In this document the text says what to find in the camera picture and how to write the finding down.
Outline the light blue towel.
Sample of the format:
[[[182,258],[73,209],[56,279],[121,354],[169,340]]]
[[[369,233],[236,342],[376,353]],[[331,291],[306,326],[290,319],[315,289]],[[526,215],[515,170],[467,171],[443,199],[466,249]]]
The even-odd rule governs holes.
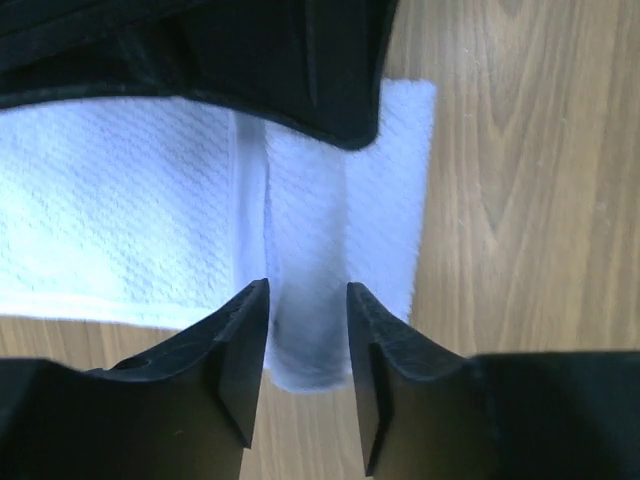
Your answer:
[[[409,316],[436,96],[385,81],[354,152],[180,99],[5,112],[1,311],[181,330],[264,278],[273,382],[339,387],[347,284]]]

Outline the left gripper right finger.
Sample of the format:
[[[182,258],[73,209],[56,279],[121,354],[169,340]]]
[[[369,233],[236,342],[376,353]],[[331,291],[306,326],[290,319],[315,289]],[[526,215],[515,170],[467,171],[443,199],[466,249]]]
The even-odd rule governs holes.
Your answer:
[[[346,289],[365,472],[375,479],[635,479],[635,351],[459,356]]]

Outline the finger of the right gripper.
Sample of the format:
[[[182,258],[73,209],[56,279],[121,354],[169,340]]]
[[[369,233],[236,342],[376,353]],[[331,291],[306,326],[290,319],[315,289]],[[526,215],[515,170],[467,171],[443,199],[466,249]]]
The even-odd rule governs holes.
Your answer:
[[[1,105],[182,97],[345,150],[376,138],[391,1],[5,1]]]

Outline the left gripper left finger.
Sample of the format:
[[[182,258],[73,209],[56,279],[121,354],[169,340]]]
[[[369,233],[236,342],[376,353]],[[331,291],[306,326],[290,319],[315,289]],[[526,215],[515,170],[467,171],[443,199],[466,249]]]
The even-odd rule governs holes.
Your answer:
[[[5,479],[236,479],[251,445],[269,314],[256,280],[111,369],[1,363]]]

